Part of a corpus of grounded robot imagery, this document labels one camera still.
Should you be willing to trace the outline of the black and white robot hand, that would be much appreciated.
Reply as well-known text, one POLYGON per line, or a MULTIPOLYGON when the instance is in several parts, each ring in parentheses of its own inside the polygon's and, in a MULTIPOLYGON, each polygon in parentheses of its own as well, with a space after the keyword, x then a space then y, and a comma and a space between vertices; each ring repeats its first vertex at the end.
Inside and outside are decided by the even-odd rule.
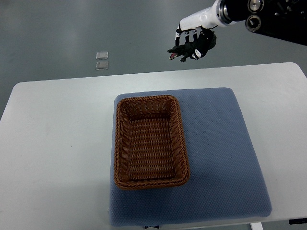
POLYGON ((175 46, 186 43, 186 36, 189 36, 188 41, 193 41, 195 30, 199 35, 202 28, 210 29, 226 27, 235 22, 229 18, 226 2, 224 0, 216 0, 211 7, 200 10, 186 18, 183 18, 176 29, 175 46))

